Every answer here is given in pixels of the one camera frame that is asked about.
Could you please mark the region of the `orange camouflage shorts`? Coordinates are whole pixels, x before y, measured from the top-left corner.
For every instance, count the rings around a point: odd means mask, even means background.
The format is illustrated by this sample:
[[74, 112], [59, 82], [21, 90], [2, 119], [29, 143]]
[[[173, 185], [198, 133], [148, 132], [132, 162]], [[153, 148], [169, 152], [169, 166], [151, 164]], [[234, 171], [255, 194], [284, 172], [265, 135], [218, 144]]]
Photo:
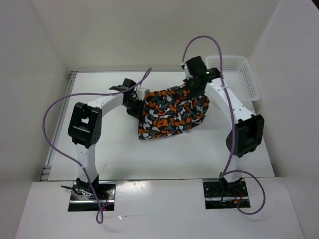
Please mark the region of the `orange camouflage shorts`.
[[193, 95], [185, 84], [150, 92], [144, 97], [138, 124], [139, 140], [187, 132], [204, 121], [209, 103], [206, 95]]

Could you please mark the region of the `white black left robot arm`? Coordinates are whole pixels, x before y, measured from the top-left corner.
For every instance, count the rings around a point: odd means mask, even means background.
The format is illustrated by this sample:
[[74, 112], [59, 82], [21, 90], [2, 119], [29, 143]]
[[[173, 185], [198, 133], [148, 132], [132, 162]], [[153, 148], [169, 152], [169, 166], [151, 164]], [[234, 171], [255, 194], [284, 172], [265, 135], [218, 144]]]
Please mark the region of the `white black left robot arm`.
[[77, 102], [73, 108], [68, 135], [75, 145], [80, 163], [76, 190], [88, 199], [99, 195], [99, 175], [96, 169], [95, 147], [102, 134], [102, 118], [116, 107], [124, 106], [129, 115], [138, 118], [149, 89], [138, 87], [131, 79], [112, 86], [105, 96], [88, 103]]

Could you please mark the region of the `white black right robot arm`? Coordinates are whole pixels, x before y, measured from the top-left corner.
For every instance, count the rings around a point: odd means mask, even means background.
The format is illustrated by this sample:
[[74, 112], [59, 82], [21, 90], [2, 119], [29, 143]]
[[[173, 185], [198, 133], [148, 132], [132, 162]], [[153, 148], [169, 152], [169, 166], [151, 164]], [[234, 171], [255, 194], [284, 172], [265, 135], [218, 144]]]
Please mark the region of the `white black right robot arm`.
[[191, 94], [208, 95], [231, 124], [225, 140], [230, 156], [218, 180], [221, 195], [229, 196], [242, 181], [246, 155], [254, 152], [262, 142], [264, 118], [247, 109], [226, 85], [221, 72], [217, 68], [208, 69], [200, 56], [182, 63], [181, 67]]

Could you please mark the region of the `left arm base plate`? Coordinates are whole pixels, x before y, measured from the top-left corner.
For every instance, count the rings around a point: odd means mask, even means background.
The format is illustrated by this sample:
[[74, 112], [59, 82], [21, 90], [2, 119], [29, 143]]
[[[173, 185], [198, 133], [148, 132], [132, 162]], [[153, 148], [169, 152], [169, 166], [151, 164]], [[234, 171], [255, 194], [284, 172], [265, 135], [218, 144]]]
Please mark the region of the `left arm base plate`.
[[[68, 206], [69, 212], [89, 212], [98, 211], [98, 203], [93, 194], [83, 193], [77, 189], [76, 182], [73, 182], [70, 201]], [[115, 181], [100, 181], [97, 196], [102, 206], [103, 211], [114, 211], [115, 207]]]

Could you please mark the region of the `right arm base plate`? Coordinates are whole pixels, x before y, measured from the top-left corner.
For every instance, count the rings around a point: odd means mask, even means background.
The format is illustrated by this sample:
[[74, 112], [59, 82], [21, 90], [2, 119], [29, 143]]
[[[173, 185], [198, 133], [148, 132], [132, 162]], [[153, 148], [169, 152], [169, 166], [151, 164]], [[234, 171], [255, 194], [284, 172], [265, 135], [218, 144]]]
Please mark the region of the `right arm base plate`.
[[244, 179], [235, 184], [228, 184], [225, 180], [203, 180], [205, 208], [209, 209], [233, 209], [250, 208], [249, 195]]

